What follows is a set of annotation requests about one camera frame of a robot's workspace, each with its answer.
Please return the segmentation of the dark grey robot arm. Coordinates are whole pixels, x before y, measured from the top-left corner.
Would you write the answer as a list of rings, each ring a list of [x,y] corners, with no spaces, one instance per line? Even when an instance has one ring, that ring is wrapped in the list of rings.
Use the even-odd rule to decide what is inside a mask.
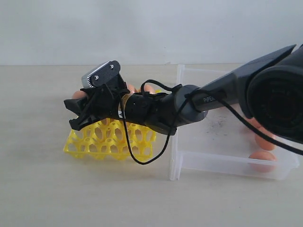
[[[232,110],[243,124],[257,120],[281,138],[303,141],[303,49],[295,45],[250,61],[204,87],[161,84],[164,92],[131,94],[120,75],[120,64],[108,61],[82,77],[81,98],[66,99],[66,109],[81,129],[106,118],[146,126],[172,136],[178,127],[203,120],[219,107]]]

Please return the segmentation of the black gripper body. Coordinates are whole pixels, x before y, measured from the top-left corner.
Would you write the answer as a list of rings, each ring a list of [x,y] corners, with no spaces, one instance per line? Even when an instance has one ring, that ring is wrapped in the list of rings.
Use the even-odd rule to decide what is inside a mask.
[[[87,103],[84,116],[88,122],[97,122],[105,118],[117,118],[118,106],[123,95],[130,94],[123,80],[109,80],[92,88],[83,88]]]

